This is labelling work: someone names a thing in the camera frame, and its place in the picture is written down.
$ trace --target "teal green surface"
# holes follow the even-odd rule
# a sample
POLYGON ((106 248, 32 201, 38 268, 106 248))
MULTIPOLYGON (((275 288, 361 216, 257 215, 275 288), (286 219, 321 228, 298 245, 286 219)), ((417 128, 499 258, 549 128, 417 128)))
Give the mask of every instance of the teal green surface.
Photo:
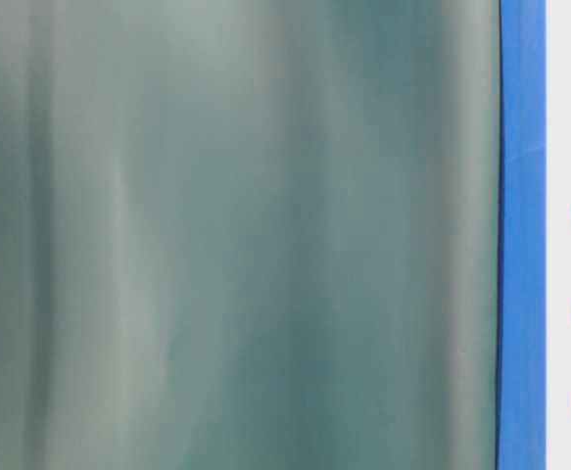
POLYGON ((495 467, 498 2, 0 3, 1 469, 495 467))

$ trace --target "blurred green background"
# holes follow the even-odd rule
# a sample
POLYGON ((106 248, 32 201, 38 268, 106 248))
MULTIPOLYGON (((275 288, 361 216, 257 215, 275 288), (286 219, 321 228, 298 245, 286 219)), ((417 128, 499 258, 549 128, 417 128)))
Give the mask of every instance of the blurred green background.
POLYGON ((0 469, 495 467, 495 0, 0 0, 0 469))

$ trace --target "green translucent sheet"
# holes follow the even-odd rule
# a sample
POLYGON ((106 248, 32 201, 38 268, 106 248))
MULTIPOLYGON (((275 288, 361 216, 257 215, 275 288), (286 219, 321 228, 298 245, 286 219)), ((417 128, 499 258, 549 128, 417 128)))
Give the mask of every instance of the green translucent sheet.
POLYGON ((0 469, 493 469, 498 35, 0 0, 0 469))

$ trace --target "blue strip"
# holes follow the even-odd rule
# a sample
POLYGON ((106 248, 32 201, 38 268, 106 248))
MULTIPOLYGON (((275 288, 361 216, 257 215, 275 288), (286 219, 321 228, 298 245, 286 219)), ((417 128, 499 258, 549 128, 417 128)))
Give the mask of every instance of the blue strip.
POLYGON ((545 0, 501 0, 498 468, 546 468, 545 0))

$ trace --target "blue plastic edge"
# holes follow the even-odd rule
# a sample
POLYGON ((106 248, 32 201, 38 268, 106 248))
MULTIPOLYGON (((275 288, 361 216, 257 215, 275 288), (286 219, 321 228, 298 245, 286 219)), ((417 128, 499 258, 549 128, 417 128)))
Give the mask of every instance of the blue plastic edge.
POLYGON ((497 467, 546 468, 546 0, 500 0, 497 467))

